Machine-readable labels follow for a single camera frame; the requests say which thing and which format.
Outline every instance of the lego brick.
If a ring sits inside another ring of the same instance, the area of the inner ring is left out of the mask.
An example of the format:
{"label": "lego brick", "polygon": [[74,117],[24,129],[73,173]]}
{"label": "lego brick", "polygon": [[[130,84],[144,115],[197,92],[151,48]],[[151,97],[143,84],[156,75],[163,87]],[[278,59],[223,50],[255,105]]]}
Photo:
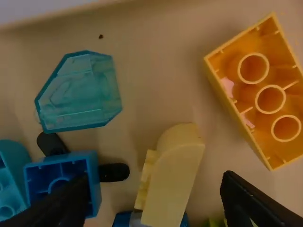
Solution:
{"label": "lego brick", "polygon": [[122,110],[113,58],[92,51],[64,55],[35,105],[45,133],[106,125]]}
{"label": "lego brick", "polygon": [[[134,215],[131,211],[117,213],[112,227],[144,227],[145,225],[139,224],[142,213]],[[184,213],[180,227],[188,227],[188,217]]]}
{"label": "lego brick", "polygon": [[0,140],[0,221],[28,208],[23,166],[29,162],[31,158],[25,147],[11,140]]}
{"label": "lego brick", "polygon": [[208,78],[269,170],[303,154],[303,73],[270,14],[204,57]]}
{"label": "lego brick", "polygon": [[101,205],[98,157],[95,151],[83,151],[45,157],[24,166],[28,203],[41,200],[73,177],[87,173],[90,201],[86,218],[95,217]]}
{"label": "lego brick", "polygon": [[180,226],[204,149],[192,123],[178,124],[161,135],[156,151],[147,153],[135,203],[143,210],[142,224]]}

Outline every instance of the blue lego brick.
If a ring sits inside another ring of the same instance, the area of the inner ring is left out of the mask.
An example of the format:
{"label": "blue lego brick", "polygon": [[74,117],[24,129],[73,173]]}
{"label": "blue lego brick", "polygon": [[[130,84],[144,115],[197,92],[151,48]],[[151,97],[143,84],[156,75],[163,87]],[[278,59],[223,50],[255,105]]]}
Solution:
{"label": "blue lego brick", "polygon": [[92,51],[64,55],[35,106],[45,133],[106,125],[122,110],[112,56]]}
{"label": "blue lego brick", "polygon": [[38,162],[25,165],[28,203],[32,205],[82,173],[87,173],[89,177],[90,200],[86,218],[95,217],[102,202],[98,157],[95,151],[44,157]]}
{"label": "blue lego brick", "polygon": [[29,162],[25,147],[12,140],[0,140],[0,221],[28,208],[23,166]]}
{"label": "blue lego brick", "polygon": [[[126,211],[117,213],[112,227],[146,227],[141,222],[142,212]],[[180,227],[189,227],[187,214],[184,213]]]}

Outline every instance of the beige table surface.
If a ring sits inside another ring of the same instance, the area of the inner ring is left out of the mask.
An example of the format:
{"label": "beige table surface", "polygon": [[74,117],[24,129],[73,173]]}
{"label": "beige table surface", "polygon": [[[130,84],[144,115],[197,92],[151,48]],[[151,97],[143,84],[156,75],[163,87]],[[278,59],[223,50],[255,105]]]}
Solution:
{"label": "beige table surface", "polygon": [[187,206],[193,226],[223,215],[219,186],[226,170],[303,216],[303,159],[269,172],[201,70],[202,56],[271,11],[302,62],[301,0],[138,0],[2,31],[0,137],[23,142],[33,160],[42,157],[33,102],[38,91],[65,53],[108,53],[115,59],[124,110],[103,128],[60,136],[74,151],[98,150],[100,163],[126,162],[131,175],[101,184],[101,208],[86,227],[109,227],[116,212],[133,208],[146,150],[178,122],[195,122],[206,143]]}

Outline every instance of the translucent cyan brick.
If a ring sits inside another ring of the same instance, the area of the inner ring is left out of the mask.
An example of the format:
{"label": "translucent cyan brick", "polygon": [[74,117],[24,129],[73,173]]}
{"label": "translucent cyan brick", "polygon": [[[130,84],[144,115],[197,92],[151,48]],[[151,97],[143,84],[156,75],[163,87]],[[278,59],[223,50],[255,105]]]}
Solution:
{"label": "translucent cyan brick", "polygon": [[64,55],[35,105],[45,133],[106,125],[122,110],[113,58],[91,51]]}

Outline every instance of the pale yellow curved slope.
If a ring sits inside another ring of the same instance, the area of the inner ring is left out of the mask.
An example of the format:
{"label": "pale yellow curved slope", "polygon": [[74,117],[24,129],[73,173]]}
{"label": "pale yellow curved slope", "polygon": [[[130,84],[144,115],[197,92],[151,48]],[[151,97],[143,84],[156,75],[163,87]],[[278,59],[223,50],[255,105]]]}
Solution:
{"label": "pale yellow curved slope", "polygon": [[135,203],[143,210],[142,224],[180,226],[204,149],[192,123],[176,125],[161,135],[157,151],[148,151]]}

